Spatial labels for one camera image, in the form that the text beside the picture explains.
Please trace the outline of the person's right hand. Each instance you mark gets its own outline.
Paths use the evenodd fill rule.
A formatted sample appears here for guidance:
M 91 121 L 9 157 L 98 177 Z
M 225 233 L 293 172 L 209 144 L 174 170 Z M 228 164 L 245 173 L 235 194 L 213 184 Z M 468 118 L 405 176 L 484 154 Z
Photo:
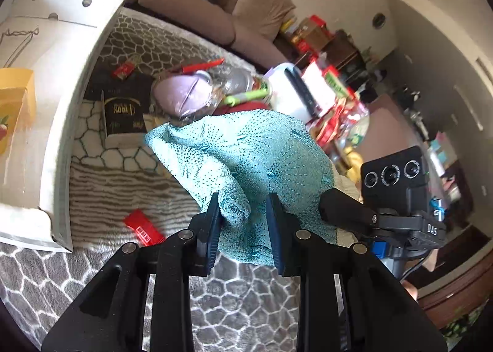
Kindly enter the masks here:
M 420 266 L 424 267 L 429 272 L 433 272 L 437 265 L 438 253 L 438 249 L 433 249 L 430 251 L 428 256 L 421 262 Z M 411 282 L 407 281 L 407 279 L 402 279 L 400 283 L 414 300 L 418 299 L 419 291 L 414 285 L 411 284 Z

